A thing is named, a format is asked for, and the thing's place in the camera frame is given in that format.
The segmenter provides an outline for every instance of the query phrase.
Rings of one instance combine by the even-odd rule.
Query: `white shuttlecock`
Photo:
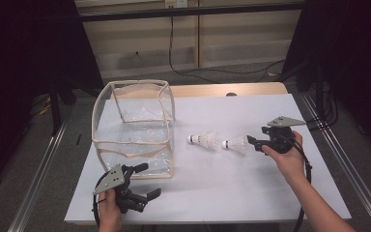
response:
[[[239,153],[246,153],[246,144],[247,144],[246,135],[238,136],[231,140],[222,141],[221,146],[224,149],[231,149]]]
[[[190,135],[187,138],[188,143],[198,144],[205,148],[215,149],[216,146],[216,132],[205,132],[196,135]]]

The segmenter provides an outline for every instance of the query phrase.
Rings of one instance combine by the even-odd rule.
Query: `person's left hand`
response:
[[[122,215],[116,204],[116,191],[113,188],[100,194],[99,213],[99,232],[119,232],[122,229]]]

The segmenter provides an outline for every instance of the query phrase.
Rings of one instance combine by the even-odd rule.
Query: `silver mounting plate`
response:
[[[123,175],[122,166],[117,164],[107,173],[103,180],[101,180],[100,184],[93,191],[93,195],[116,188],[124,183],[125,176]]]
[[[285,128],[300,125],[306,125],[306,122],[298,119],[288,118],[285,116],[279,116],[268,123],[268,126],[276,128]]]

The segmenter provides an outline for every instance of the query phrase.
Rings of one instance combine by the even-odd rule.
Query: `hand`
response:
[[[296,131],[292,131],[292,134],[294,135],[298,144],[302,147],[302,136]],[[275,160],[279,171],[285,177],[285,180],[288,184],[290,184],[293,180],[298,180],[302,177],[305,178],[305,174],[303,173],[303,157],[295,147],[293,147],[286,154],[279,154],[267,145],[264,145],[262,149],[265,154],[269,155],[271,158],[273,158],[273,160]]]
[[[122,229],[121,213],[116,204],[116,191],[113,188],[100,194],[99,213],[99,232],[119,232]]]

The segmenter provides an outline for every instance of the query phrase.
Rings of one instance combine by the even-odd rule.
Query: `person's arm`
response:
[[[296,131],[293,134],[302,146],[302,136]],[[306,180],[303,158],[296,148],[282,155],[269,146],[263,146],[263,151],[275,160],[315,231],[355,231]]]
[[[122,229],[120,209],[116,204],[116,192],[109,189],[99,196],[99,232],[119,232]]]

